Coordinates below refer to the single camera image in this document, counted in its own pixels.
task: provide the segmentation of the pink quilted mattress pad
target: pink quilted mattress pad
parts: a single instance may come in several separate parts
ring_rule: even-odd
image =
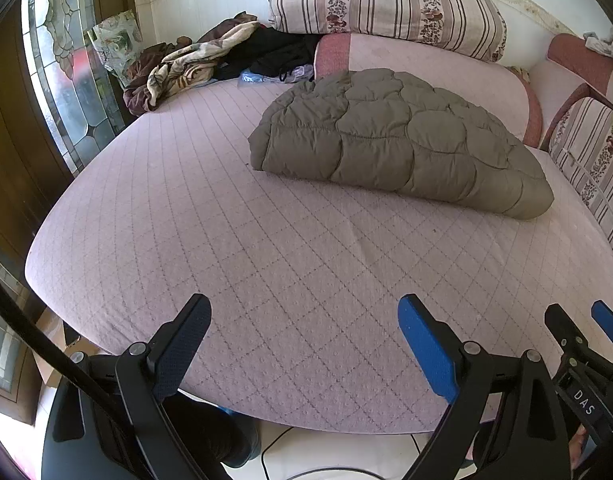
[[[613,308],[613,254],[549,159],[555,194],[519,222],[397,194],[252,171],[247,136],[286,86],[191,89],[128,127],[75,179],[39,230],[27,280],[109,352],[148,340],[194,292],[213,320],[189,392],[293,426],[432,430],[430,391],[397,325],[416,293],[488,351],[560,352],[543,324],[559,302],[592,346]]]

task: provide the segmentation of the white floor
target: white floor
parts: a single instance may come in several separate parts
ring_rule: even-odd
[[[279,436],[286,426],[264,422],[262,448]],[[416,434],[422,449],[430,433]],[[326,433],[294,428],[283,436],[264,457],[270,480],[286,480],[293,475],[327,466],[351,466],[366,469],[387,480],[396,480],[408,471],[418,452],[409,434],[358,435]],[[260,457],[239,469],[227,472],[234,480],[266,480]],[[475,472],[475,466],[462,470],[457,478]],[[304,476],[304,480],[362,480],[370,478],[353,472],[322,472]]]
[[[41,480],[42,447],[55,388],[42,389],[35,428],[15,422],[0,415],[0,440],[24,470],[30,480]],[[286,430],[272,422],[262,423],[262,448]],[[429,440],[429,433],[416,434],[422,449]],[[266,453],[264,462],[270,480],[287,480],[293,475],[327,466],[351,466],[366,469],[387,480],[402,478],[414,462],[418,452],[409,434],[358,435],[326,433],[323,431],[294,428],[283,436]],[[260,457],[238,469],[226,468],[234,480],[266,480]],[[475,471],[461,471],[458,478]],[[322,472],[304,476],[305,480],[361,480],[370,478],[353,472]]]

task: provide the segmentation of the wooden wall panel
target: wooden wall panel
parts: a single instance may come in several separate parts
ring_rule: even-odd
[[[33,93],[17,0],[0,23],[0,248],[7,256],[24,263],[72,180]]]

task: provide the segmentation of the brown blanket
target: brown blanket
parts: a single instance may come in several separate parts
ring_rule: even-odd
[[[219,58],[247,40],[258,25],[258,22],[240,23],[219,40],[194,43],[166,56],[148,77],[146,94],[150,97],[144,106],[149,111],[155,110],[161,100],[211,79]]]
[[[206,43],[207,41],[219,40],[222,36],[229,32],[232,28],[240,23],[254,22],[257,16],[247,14],[246,11],[236,14],[233,18],[223,20],[218,25],[213,27],[196,43]],[[150,111],[148,101],[151,95],[146,87],[146,82],[154,68],[158,67],[162,60],[170,54],[191,45],[193,42],[187,36],[181,36],[177,39],[177,44],[173,43],[158,43],[150,46],[142,51],[139,59],[136,60],[128,68],[128,76],[131,78],[131,83],[124,91],[124,103],[128,111],[135,116],[141,116]]]

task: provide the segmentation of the pillow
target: pillow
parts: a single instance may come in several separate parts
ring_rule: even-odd
[[[357,32],[419,41],[475,59],[498,61],[506,23],[491,0],[269,0],[283,32]]]
[[[556,125],[549,153],[613,249],[613,110],[580,99]]]

